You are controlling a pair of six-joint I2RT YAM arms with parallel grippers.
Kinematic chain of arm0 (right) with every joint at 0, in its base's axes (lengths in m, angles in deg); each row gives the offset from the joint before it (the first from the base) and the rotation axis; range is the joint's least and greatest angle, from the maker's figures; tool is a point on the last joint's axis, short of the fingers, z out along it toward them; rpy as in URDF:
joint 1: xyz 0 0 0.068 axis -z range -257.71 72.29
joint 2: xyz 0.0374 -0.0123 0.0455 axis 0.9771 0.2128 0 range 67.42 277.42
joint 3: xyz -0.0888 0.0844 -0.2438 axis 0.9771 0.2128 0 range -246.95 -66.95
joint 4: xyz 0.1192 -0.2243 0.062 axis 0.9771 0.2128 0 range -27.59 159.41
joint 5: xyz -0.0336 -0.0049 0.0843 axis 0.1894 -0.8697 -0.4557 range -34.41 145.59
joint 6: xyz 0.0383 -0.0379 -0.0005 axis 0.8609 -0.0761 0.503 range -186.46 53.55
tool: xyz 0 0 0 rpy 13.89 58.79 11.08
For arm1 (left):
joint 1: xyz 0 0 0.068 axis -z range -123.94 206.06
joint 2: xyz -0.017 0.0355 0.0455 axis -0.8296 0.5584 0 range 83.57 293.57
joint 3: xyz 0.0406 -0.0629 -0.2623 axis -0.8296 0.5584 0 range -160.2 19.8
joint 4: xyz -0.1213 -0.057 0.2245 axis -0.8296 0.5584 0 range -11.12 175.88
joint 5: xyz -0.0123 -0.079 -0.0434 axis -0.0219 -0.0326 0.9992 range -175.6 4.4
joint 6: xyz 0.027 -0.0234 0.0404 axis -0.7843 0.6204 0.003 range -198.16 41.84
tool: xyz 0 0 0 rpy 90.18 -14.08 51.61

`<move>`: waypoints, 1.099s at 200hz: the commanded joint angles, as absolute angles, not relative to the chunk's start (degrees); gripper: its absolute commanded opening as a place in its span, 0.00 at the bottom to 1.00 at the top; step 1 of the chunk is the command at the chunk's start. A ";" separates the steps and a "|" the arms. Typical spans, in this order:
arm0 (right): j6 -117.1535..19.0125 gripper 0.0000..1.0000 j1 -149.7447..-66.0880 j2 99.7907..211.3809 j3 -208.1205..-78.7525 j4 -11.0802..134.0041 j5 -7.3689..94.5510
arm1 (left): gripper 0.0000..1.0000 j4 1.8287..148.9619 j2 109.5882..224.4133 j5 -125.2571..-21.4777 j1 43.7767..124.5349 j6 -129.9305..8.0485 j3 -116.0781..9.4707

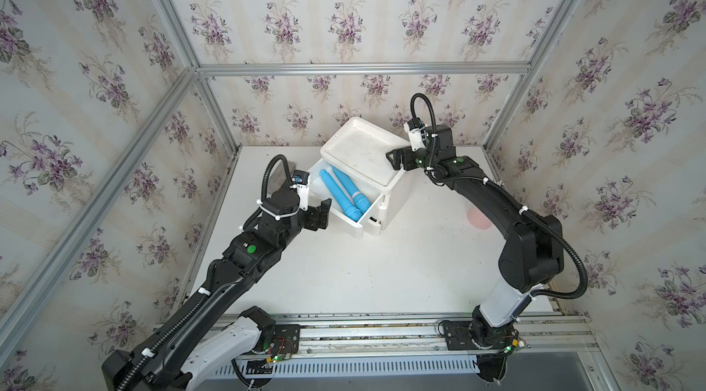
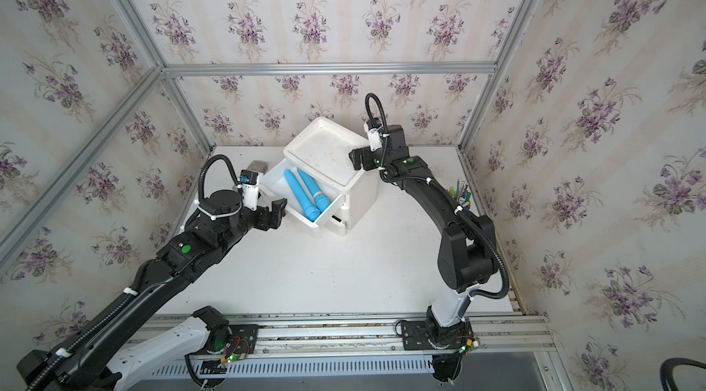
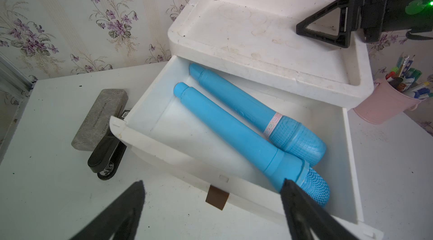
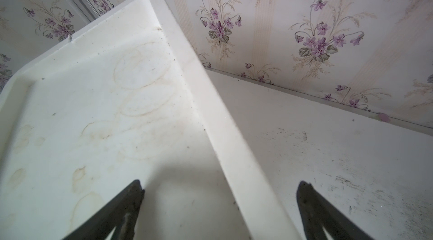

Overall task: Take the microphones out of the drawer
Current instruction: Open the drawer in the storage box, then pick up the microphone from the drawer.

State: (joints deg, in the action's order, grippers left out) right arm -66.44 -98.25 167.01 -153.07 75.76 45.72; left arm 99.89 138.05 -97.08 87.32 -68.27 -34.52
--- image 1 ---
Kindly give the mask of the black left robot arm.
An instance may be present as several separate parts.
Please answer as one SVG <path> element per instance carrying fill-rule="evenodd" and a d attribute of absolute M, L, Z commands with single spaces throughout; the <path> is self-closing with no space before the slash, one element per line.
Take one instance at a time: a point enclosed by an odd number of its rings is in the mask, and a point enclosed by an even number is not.
<path fill-rule="evenodd" d="M 209 331 L 275 264 L 303 230 L 328 226 L 331 200 L 309 206 L 309 175 L 283 155 L 266 166 L 257 210 L 207 269 L 205 281 L 173 316 L 130 352 L 115 350 L 101 366 L 110 390 L 194 390 L 236 357 L 262 349 L 275 320 L 258 306 L 220 335 Z"/>

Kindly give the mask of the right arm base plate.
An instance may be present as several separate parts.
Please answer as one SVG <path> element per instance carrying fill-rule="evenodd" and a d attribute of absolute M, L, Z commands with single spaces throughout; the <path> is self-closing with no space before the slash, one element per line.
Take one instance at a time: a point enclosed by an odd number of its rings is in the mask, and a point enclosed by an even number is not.
<path fill-rule="evenodd" d="M 449 351 L 490 351 L 509 354 L 520 347 L 520 335 L 512 324 L 489 327 L 482 319 L 468 321 L 443 320 L 438 332 Z"/>

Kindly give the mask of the blue toy microphone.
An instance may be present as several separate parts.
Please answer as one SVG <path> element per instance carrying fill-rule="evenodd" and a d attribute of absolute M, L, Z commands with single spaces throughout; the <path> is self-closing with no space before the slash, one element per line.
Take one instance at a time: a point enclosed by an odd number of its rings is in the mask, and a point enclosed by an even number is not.
<path fill-rule="evenodd" d="M 338 168 L 333 168 L 334 174 L 338 178 L 338 181 L 342 184 L 343 188 L 346 190 L 349 198 L 351 199 L 353 205 L 355 205 L 362 214 L 366 213 L 371 208 L 371 202 L 365 194 L 359 189 L 359 187 L 353 182 L 349 175 L 345 174 Z"/>
<path fill-rule="evenodd" d="M 327 170 L 320 170 L 319 176 L 329 192 L 333 195 L 345 216 L 354 222 L 358 222 L 362 217 L 362 213 L 353 205 L 352 201 L 347 197 L 347 194 L 343 192 L 331 174 Z"/>

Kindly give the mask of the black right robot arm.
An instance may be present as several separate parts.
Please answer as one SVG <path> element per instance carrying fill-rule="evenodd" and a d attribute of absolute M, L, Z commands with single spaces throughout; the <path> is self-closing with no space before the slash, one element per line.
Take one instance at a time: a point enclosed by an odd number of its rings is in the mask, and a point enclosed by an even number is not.
<path fill-rule="evenodd" d="M 510 330 L 533 299 L 545 296 L 575 300 L 588 291 L 588 270 L 564 238 L 561 221 L 541 216 L 492 181 L 470 157 L 460 156 L 450 126 L 439 124 L 427 95 L 414 94 L 410 102 L 424 102 L 430 122 L 415 110 L 406 124 L 410 144 L 387 153 L 394 170 L 423 170 L 436 186 L 446 187 L 471 202 L 505 238 L 498 260 L 501 279 L 473 313 L 471 330 L 491 337 Z"/>

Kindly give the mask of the white three-drawer cabinet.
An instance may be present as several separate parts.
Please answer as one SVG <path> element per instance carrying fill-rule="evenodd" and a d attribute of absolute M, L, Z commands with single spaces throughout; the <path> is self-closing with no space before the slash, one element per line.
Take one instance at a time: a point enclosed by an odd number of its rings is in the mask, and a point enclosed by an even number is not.
<path fill-rule="evenodd" d="M 413 175 L 394 170 L 385 154 L 409 142 L 362 118 L 348 120 L 320 149 L 321 159 L 384 195 L 386 228 L 411 192 Z"/>

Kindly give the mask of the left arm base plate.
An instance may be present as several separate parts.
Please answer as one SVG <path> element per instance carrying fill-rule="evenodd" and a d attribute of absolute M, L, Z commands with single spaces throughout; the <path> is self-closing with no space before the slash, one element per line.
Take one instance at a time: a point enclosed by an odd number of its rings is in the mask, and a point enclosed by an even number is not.
<path fill-rule="evenodd" d="M 244 378 L 264 379 L 273 376 L 275 367 L 290 361 L 299 352 L 302 327 L 296 324 L 276 324 L 268 330 L 249 353 L 253 359 L 233 359 L 231 368 Z"/>

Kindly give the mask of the white top drawer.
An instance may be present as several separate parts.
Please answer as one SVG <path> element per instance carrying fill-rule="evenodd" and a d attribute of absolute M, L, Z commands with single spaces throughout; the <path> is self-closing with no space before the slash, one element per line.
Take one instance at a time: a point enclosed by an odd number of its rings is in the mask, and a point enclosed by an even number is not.
<path fill-rule="evenodd" d="M 363 210 L 354 203 L 344 183 L 338 179 L 334 168 L 328 162 L 318 160 L 309 172 L 310 202 L 332 200 L 329 219 L 336 231 L 358 239 L 365 236 L 378 237 L 382 234 L 382 220 L 386 208 L 382 206 L 384 195 L 380 191 L 360 179 L 350 177 L 359 192 L 370 202 L 369 208 Z"/>

